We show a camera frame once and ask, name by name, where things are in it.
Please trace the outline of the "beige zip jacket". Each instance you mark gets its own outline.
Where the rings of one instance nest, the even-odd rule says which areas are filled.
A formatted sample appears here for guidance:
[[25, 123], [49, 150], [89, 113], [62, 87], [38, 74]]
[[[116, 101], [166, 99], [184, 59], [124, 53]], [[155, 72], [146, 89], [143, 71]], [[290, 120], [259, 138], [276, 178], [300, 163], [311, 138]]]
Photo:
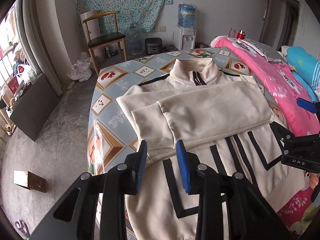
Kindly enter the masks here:
[[132, 86], [117, 103], [148, 157], [142, 189], [126, 207], [138, 239], [194, 239], [198, 196], [184, 192], [176, 144], [217, 173], [242, 173], [274, 211], [305, 185], [280, 162], [272, 112], [254, 77], [223, 72], [212, 59], [176, 60], [169, 74]]

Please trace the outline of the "blue striped pillow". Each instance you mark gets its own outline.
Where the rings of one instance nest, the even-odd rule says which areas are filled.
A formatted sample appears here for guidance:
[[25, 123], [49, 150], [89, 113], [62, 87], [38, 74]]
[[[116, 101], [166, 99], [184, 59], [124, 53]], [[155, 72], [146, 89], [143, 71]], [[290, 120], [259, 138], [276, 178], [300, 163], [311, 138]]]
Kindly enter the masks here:
[[310, 99], [319, 102], [319, 61], [303, 48], [294, 46], [287, 50], [287, 63]]

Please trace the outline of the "pink floral blanket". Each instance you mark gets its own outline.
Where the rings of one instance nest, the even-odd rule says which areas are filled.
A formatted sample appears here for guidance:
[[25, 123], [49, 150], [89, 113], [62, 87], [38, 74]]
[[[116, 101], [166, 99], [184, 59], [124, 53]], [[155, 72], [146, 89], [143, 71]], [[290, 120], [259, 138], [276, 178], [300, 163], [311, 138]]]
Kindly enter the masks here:
[[[310, 100], [310, 96], [284, 59], [269, 57], [260, 45], [251, 41], [227, 36], [214, 38], [210, 46], [230, 50], [251, 70], [270, 96], [272, 111], [294, 135], [310, 135], [319, 131], [316, 114], [297, 105], [298, 98]], [[311, 195], [319, 185], [319, 175], [308, 171], [304, 175], [306, 185], [278, 211], [294, 239], [302, 235], [319, 210], [311, 201]]]

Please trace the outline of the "small brown box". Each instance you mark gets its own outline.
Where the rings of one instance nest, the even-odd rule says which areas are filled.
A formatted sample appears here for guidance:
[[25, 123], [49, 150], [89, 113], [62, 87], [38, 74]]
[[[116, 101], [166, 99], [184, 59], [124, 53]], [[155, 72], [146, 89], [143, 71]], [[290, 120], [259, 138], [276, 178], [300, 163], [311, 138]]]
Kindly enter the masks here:
[[30, 171], [14, 171], [14, 184], [25, 189], [46, 192], [46, 180]]

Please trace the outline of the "grey lace pillow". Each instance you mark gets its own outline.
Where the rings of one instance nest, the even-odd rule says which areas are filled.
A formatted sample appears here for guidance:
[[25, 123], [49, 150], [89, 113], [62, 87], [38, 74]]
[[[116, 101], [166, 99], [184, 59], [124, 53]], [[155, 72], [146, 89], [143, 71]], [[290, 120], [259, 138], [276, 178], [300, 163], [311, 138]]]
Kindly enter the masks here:
[[279, 54], [279, 52], [267, 44], [246, 38], [243, 42], [255, 50], [269, 63], [286, 63], [285, 59]]

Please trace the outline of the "fruit pattern bed sheet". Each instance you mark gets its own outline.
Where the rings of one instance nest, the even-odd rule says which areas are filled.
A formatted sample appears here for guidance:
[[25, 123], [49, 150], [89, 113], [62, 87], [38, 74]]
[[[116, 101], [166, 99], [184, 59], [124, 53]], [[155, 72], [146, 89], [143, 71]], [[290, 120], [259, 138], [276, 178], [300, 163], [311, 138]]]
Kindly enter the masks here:
[[252, 76], [265, 97], [264, 87], [251, 70], [227, 49], [217, 49], [214, 53], [206, 51], [203, 56], [198, 52], [189, 55], [170, 52], [106, 67], [100, 71], [97, 80], [89, 119], [87, 155], [93, 174], [98, 175], [117, 166], [141, 142], [117, 98], [134, 85], [169, 74], [178, 59], [212, 59], [223, 72]]

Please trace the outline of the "red cup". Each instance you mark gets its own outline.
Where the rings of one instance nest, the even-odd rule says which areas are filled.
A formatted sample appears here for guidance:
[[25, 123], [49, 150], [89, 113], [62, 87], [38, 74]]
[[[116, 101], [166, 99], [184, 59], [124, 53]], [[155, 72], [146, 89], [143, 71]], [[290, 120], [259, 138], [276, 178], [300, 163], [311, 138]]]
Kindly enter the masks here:
[[244, 40], [246, 37], [246, 33], [244, 30], [239, 30], [237, 35], [236, 35], [236, 38], [237, 39], [240, 39], [240, 40]]

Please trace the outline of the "dark low cabinet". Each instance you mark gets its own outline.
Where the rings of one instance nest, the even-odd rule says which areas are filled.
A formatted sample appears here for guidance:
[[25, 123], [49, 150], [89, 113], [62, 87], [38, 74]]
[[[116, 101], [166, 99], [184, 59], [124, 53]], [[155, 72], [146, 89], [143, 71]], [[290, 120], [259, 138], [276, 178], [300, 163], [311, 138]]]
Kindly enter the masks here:
[[59, 103], [58, 97], [43, 74], [17, 100], [8, 113], [9, 119], [32, 141]]

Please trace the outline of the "white water dispenser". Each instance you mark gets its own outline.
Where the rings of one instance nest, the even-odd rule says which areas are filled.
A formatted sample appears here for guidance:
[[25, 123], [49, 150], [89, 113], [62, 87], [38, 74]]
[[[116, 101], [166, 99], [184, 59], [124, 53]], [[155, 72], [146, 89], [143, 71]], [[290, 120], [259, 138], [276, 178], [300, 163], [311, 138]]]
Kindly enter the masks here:
[[177, 27], [175, 31], [175, 46], [178, 50], [194, 49], [196, 41], [196, 29]]

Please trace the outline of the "blue water bottle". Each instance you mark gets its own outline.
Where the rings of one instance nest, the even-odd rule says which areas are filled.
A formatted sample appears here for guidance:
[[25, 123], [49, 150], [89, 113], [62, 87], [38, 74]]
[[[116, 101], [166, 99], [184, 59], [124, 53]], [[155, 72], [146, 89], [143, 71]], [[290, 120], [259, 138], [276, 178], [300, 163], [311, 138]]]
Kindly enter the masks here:
[[196, 6], [181, 3], [178, 5], [178, 22], [180, 28], [193, 29], [195, 27]]

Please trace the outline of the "white plastic bag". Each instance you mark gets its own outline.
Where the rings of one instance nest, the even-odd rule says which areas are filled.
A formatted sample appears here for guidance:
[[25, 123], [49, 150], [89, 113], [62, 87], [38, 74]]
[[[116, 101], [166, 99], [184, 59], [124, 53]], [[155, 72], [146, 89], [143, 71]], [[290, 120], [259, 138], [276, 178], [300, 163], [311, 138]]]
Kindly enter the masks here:
[[92, 76], [92, 60], [89, 54], [83, 51], [80, 59], [67, 72], [67, 76], [73, 81], [87, 81]]

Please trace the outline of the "black rice cooker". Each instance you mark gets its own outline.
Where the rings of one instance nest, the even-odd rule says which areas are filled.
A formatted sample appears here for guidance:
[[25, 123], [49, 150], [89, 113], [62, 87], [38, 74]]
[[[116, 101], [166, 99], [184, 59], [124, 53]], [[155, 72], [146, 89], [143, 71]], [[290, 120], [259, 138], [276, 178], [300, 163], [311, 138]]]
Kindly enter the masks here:
[[146, 38], [145, 52], [147, 55], [160, 54], [162, 52], [162, 39], [160, 37]]

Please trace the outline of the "empty clear water jug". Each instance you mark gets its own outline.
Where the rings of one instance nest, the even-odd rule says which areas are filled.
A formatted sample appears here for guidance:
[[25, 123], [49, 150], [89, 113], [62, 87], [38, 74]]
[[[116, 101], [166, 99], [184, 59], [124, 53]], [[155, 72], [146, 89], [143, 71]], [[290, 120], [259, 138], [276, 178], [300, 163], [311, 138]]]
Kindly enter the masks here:
[[125, 31], [126, 47], [130, 55], [138, 55], [144, 51], [144, 42], [142, 31], [140, 28], [131, 24], [129, 29]]

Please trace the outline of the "grey curtain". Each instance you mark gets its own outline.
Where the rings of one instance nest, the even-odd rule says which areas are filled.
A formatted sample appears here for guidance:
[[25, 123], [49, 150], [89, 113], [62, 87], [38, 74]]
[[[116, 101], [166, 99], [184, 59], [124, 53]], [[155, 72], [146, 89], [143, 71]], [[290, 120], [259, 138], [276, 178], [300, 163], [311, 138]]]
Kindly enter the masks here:
[[36, 0], [16, 0], [14, 3], [15, 27], [27, 62], [36, 74], [43, 74], [56, 96], [62, 95], [58, 78], [45, 45]]

